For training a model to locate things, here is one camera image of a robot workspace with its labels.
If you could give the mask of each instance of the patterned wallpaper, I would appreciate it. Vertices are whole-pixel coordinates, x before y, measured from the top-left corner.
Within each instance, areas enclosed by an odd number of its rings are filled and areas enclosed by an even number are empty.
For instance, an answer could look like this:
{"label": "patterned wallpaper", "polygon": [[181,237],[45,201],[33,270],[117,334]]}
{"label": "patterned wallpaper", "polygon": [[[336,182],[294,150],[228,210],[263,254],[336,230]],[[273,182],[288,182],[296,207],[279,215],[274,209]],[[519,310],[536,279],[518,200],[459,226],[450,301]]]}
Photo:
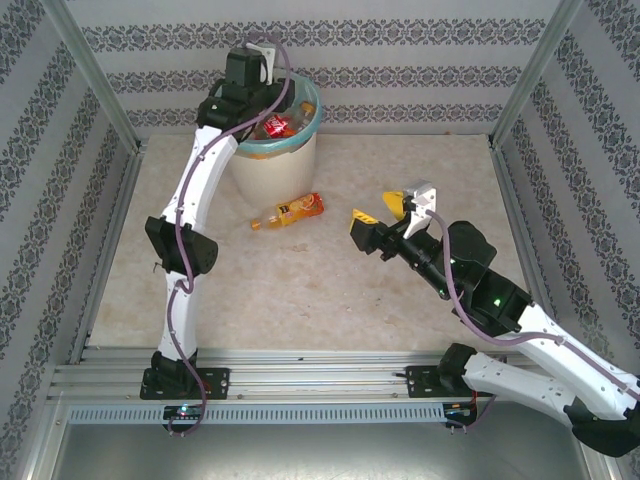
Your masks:
{"label": "patterned wallpaper", "polygon": [[[554,313],[640,372],[640,2],[585,1],[502,145]],[[620,462],[640,478],[640,450]]]}
{"label": "patterned wallpaper", "polygon": [[129,157],[37,0],[0,1],[0,479],[68,361]]}
{"label": "patterned wallpaper", "polygon": [[489,133],[558,0],[68,3],[141,137],[193,130],[228,49],[283,39],[322,130]]}

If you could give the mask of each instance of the beige floor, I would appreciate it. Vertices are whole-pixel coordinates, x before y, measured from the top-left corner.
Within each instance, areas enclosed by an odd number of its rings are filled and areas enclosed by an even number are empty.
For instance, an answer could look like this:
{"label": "beige floor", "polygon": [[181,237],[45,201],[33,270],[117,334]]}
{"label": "beige floor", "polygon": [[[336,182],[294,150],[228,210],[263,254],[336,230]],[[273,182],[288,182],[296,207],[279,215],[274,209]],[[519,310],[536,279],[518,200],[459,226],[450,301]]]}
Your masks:
{"label": "beige floor", "polygon": [[[165,280],[160,268],[153,273],[156,256],[144,222],[166,205],[191,143],[190,136],[150,140],[93,345],[158,345]],[[220,256],[201,284],[199,345],[441,351],[455,341],[494,350],[401,259],[366,256],[349,237],[352,208],[392,223],[382,192],[420,178],[438,189],[438,211],[447,221],[472,221],[498,249],[492,268],[524,285],[486,137],[321,135],[314,190],[326,211],[319,217],[253,232],[249,219],[257,212],[242,200],[230,172],[223,175],[207,226]]]}

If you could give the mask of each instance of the cable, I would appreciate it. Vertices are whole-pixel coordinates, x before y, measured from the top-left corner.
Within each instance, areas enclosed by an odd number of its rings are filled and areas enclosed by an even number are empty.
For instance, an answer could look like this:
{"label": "cable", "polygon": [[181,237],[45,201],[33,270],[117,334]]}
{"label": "cable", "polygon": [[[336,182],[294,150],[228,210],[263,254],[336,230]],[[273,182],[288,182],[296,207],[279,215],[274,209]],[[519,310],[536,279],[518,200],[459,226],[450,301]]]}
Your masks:
{"label": "cable", "polygon": [[537,340],[537,339],[551,340],[552,342],[555,342],[557,345],[564,345],[566,348],[568,348],[573,353],[575,353],[578,357],[584,360],[589,366],[593,367],[596,371],[598,371],[602,376],[607,378],[611,383],[616,385],[621,391],[626,392],[636,402],[640,402],[639,393],[633,390],[630,390],[629,387],[624,382],[622,382],[621,380],[618,380],[618,378],[615,375],[611,374],[606,368],[601,366],[598,362],[593,360],[589,355],[584,353],[574,344],[572,344],[571,342],[567,342],[564,337],[561,337],[559,335],[552,335],[550,333],[530,332],[530,333],[523,333],[522,335],[519,335],[516,338],[506,340],[506,339],[498,339],[498,338],[490,337],[489,335],[484,333],[482,330],[480,330],[467,316],[467,313],[464,311],[464,308],[462,308],[462,304],[460,303],[460,299],[458,298],[458,294],[456,292],[455,283],[453,281],[453,271],[451,269],[451,240],[449,238],[449,229],[448,229],[447,223],[436,212],[427,210],[426,213],[431,218],[433,218],[436,222],[438,222],[438,224],[440,225],[440,229],[442,230],[442,244],[444,249],[444,275],[447,281],[447,290],[449,292],[449,296],[451,297],[451,301],[453,302],[453,305],[456,309],[456,313],[462,320],[462,323],[464,323],[469,328],[469,330],[471,330],[473,333],[475,333],[478,337],[480,337],[485,342],[489,342],[489,343],[492,343],[493,345],[497,345],[500,347],[513,347],[515,345],[520,345],[521,343],[525,343],[525,342],[529,342],[531,340]]}
{"label": "cable", "polygon": [[[264,110],[262,113],[260,113],[253,119],[248,120],[244,123],[241,123],[240,125],[237,125],[227,130],[226,132],[222,133],[221,135],[218,135],[216,138],[214,138],[212,141],[206,144],[202,148],[198,156],[196,157],[195,161],[191,165],[191,168],[189,168],[189,171],[187,172],[184,183],[182,184],[182,188],[180,189],[180,193],[178,194],[178,206],[176,208],[175,235],[176,235],[176,241],[178,243],[178,250],[180,251],[180,258],[182,259],[182,263],[184,264],[185,270],[187,273],[188,285],[185,285],[182,280],[178,280],[173,290],[171,291],[171,295],[169,296],[169,302],[167,302],[167,327],[169,329],[169,335],[171,336],[171,341],[173,342],[173,345],[176,347],[176,351],[178,352],[178,355],[180,356],[180,359],[182,360],[182,362],[187,367],[187,370],[196,380],[196,383],[198,384],[198,387],[200,389],[200,395],[202,397],[202,404],[200,405],[200,408],[201,408],[200,416],[196,420],[196,423],[194,423],[188,430],[180,433],[181,437],[186,437],[187,435],[190,435],[191,433],[195,432],[198,429],[198,427],[202,423],[202,420],[204,419],[204,414],[207,408],[207,391],[205,389],[204,383],[202,381],[202,378],[200,378],[200,375],[198,375],[198,372],[191,365],[191,362],[189,362],[189,359],[187,358],[184,351],[182,350],[182,347],[178,342],[175,330],[173,328],[173,319],[172,319],[173,304],[175,302],[178,291],[182,290],[187,295],[190,295],[191,293],[193,293],[193,289],[195,287],[195,278],[193,276],[193,269],[191,268],[191,264],[189,263],[189,257],[187,257],[187,252],[184,247],[184,241],[182,239],[182,230],[180,227],[181,220],[182,220],[182,211],[184,209],[184,198],[187,194],[187,189],[189,188],[189,183],[191,182],[191,178],[193,177],[196,171],[196,168],[198,168],[198,164],[204,161],[204,157],[209,152],[209,150],[211,150],[223,138],[233,135],[235,133],[241,132],[245,128],[248,128],[248,127],[251,127],[252,125],[260,123],[271,112],[273,112],[278,107],[278,105],[280,105],[280,102],[284,99],[285,95],[287,94],[287,91],[289,89],[289,82],[291,80],[291,64],[289,62],[289,56],[287,55],[287,52],[284,49],[284,46],[282,45],[282,43],[280,43],[280,41],[277,38],[273,36],[268,36],[267,38],[269,39],[270,42],[275,44],[278,50],[280,50],[280,53],[282,54],[282,58],[284,59],[284,63],[285,63],[285,80],[284,80],[284,85],[282,86],[282,91],[280,92],[280,95],[278,95],[278,98],[275,100],[275,102],[273,102],[273,104],[271,104],[269,108]],[[169,424],[167,425],[167,429],[169,430],[169,435],[174,435],[174,433],[176,433],[171,428],[174,420],[175,418],[171,418],[169,420]]]}

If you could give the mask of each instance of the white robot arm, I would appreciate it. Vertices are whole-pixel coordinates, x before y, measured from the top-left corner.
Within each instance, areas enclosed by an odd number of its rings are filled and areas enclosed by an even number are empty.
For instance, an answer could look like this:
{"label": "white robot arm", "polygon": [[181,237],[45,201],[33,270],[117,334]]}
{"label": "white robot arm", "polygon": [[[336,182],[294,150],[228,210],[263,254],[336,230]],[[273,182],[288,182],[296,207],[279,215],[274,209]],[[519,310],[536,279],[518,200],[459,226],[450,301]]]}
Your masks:
{"label": "white robot arm", "polygon": [[[435,189],[419,182],[385,201],[399,220],[387,226],[354,211],[351,236],[361,251],[403,258],[481,338],[514,348],[549,375],[506,365],[453,344],[438,367],[440,385],[500,395],[570,426],[595,450],[621,456],[640,445],[638,378],[611,365],[553,321],[513,282],[490,270],[496,250],[469,222],[448,228],[435,213]],[[431,219],[446,231],[427,233]]]}
{"label": "white robot arm", "polygon": [[[284,51],[283,57],[288,72]],[[143,378],[142,398],[189,398],[198,383],[206,403],[208,394],[195,368],[197,287],[213,267],[218,246],[204,235],[204,224],[238,143],[261,118],[284,111],[294,100],[295,82],[289,75],[273,79],[274,58],[275,48],[253,44],[229,52],[225,78],[198,107],[198,129],[178,187],[160,218],[149,217],[145,224],[166,271],[167,308],[162,340]]]}

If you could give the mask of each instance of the trash can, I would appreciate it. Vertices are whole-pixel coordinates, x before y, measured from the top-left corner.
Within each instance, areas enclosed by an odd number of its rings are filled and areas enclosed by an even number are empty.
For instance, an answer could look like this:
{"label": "trash can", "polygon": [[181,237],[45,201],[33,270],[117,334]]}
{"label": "trash can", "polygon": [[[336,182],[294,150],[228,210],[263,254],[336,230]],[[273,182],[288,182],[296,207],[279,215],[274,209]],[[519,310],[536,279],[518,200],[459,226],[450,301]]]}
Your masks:
{"label": "trash can", "polygon": [[229,161],[243,198],[260,210],[306,195],[313,187],[320,94],[308,78],[291,73],[291,79],[296,82],[294,104],[308,101],[316,107],[311,123],[289,138],[244,141]]}

